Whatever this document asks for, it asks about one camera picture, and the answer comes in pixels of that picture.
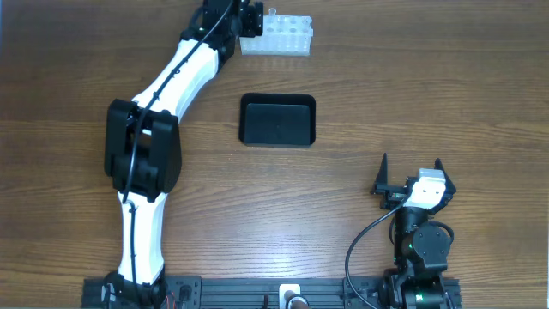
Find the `wooden table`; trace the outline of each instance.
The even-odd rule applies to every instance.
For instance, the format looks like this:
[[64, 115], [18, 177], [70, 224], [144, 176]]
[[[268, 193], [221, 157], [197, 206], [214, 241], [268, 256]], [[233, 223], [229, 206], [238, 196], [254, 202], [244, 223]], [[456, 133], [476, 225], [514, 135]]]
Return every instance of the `wooden table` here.
[[[0, 306], [79, 306], [117, 268], [121, 214], [103, 172], [106, 109], [172, 57], [199, 0], [4, 0], [0, 53]], [[384, 211], [383, 152], [403, 185], [437, 157], [455, 200], [447, 276], [466, 307], [545, 307], [549, 198], [547, 1], [266, 1], [310, 15], [307, 58], [235, 56], [180, 127], [184, 164], [164, 217], [169, 275], [344, 276]], [[238, 140], [247, 92], [311, 94], [308, 149]], [[387, 224], [352, 258], [392, 266]]]

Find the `white plastic part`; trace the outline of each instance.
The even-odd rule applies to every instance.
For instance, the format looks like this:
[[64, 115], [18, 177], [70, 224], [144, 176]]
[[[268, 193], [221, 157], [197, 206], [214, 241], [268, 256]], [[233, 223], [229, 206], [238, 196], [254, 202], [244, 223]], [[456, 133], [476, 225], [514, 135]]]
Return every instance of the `white plastic part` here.
[[[145, 91], [136, 95], [132, 101], [136, 102], [139, 107], [147, 106], [153, 98], [153, 93], [159, 89], [173, 68], [187, 56], [195, 44], [196, 41], [193, 39], [180, 41], [172, 61], [162, 70], [156, 80]], [[170, 114], [177, 115], [179, 121], [181, 121], [191, 101], [195, 99], [198, 90], [207, 81], [214, 78], [218, 68], [219, 57], [217, 51], [211, 49], [207, 44], [200, 45], [189, 61], [183, 64], [180, 69], [181, 73], [176, 74], [168, 82], [160, 93], [159, 99], [151, 107], [151, 111], [167, 110]]]
[[444, 172], [420, 168], [418, 178], [419, 180], [413, 184], [412, 195], [404, 203], [404, 207], [432, 209], [440, 203], [446, 190]]
[[243, 55], [309, 56], [311, 54], [312, 18], [276, 15], [269, 9], [263, 17], [263, 35], [240, 38]]
[[[136, 206], [136, 224], [134, 226], [134, 250], [136, 254], [136, 279], [137, 284], [153, 283], [164, 267], [162, 257], [162, 216], [166, 193], [160, 193], [153, 203], [147, 202], [147, 198], [130, 193], [128, 200]], [[122, 204], [123, 194], [118, 193], [118, 200]], [[124, 225], [124, 242], [122, 262], [118, 266], [118, 274], [125, 280], [133, 281], [131, 273], [130, 231], [131, 213], [128, 203], [122, 204], [122, 220]]]

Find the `transparent egg carton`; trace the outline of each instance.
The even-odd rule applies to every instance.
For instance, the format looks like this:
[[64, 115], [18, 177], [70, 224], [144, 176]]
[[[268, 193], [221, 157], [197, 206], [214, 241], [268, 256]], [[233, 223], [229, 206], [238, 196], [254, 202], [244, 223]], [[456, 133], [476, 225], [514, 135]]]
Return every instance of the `transparent egg carton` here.
[[240, 38], [243, 55], [309, 56], [311, 54], [312, 18], [277, 15], [269, 9], [263, 17], [263, 35]]

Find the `white plastic container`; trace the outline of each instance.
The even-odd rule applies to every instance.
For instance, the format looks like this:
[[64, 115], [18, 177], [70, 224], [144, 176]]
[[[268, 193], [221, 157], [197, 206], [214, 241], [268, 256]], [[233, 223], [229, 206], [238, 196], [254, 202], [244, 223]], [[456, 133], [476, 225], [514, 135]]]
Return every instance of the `white plastic container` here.
[[309, 56], [311, 54], [312, 18], [277, 15], [269, 9], [263, 17], [263, 35], [240, 38], [243, 55]]

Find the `wooden tabletop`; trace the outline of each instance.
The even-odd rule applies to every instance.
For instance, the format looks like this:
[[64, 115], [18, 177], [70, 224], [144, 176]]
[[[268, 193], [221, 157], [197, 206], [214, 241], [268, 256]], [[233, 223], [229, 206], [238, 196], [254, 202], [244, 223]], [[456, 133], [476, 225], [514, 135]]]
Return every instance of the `wooden tabletop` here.
[[[79, 306], [115, 270], [122, 223], [103, 172], [106, 110], [165, 67], [199, 0], [4, 0], [0, 51], [0, 306]], [[549, 2], [266, 1], [310, 15], [311, 56], [239, 47], [180, 126], [164, 214], [168, 275], [342, 278], [354, 236], [384, 214], [382, 159], [403, 185], [436, 158], [455, 186], [446, 276], [466, 307], [545, 308]], [[238, 140], [248, 92], [311, 94], [308, 149]], [[388, 222], [352, 257], [392, 267]]]

